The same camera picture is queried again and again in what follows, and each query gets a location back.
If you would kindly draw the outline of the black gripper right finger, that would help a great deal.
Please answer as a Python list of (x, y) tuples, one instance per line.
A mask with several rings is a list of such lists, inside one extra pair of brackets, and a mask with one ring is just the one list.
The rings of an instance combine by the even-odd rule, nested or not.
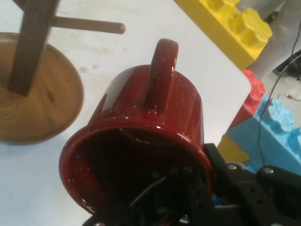
[(251, 173), (238, 163), (226, 163), (214, 144), (205, 144), (204, 151), (213, 169), (214, 193), (242, 209), (249, 225), (301, 224), (300, 175), (272, 165)]

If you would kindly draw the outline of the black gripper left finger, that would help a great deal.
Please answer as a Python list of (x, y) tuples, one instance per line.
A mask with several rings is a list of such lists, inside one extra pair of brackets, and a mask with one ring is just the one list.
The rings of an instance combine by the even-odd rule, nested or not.
[(135, 183), (130, 213), (135, 226), (211, 226), (215, 209), (200, 168), (153, 171)]

